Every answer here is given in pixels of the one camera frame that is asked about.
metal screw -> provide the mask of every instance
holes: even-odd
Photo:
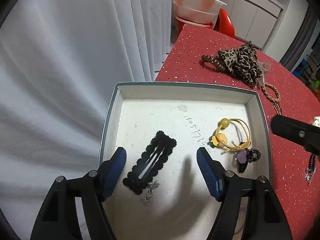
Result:
[[[235,174],[233,171],[225,171],[224,173],[227,177],[231,178]]]
[[[303,137],[305,136],[305,134],[306,134],[306,133],[305,133],[304,131],[300,131],[300,132],[299,132],[299,136],[300,136],[301,138],[303,138]]]
[[[98,172],[96,170],[93,170],[93,171],[89,171],[89,176],[90,177],[95,177],[97,176]]]
[[[58,177],[56,178],[56,182],[61,182],[61,181],[63,181],[63,179],[64,179],[63,176],[58,176]]]
[[[259,177],[259,180],[262,182],[262,183],[266,183],[268,181],[268,179],[265,177],[265,176],[260,176]]]

red table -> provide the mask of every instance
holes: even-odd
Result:
[[[224,34],[193,25],[185,25],[168,55],[156,81],[211,83],[250,89],[243,82],[223,73],[202,68],[199,60],[203,54],[217,55],[218,50],[237,48],[243,43]],[[311,123],[320,115],[320,103],[312,92],[281,64],[258,51],[260,62],[270,62],[272,70],[266,81],[275,85],[281,95],[283,115]],[[260,89],[268,125],[276,114],[272,103]],[[320,210],[320,171],[310,184],[304,179],[310,154],[303,147],[282,139],[270,132],[273,156],[273,187],[287,215],[294,240],[305,237]]]

white curtain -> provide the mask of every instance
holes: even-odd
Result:
[[[0,207],[21,239],[57,176],[97,168],[114,86],[155,79],[170,23],[171,0],[19,0],[12,9],[0,29]]]

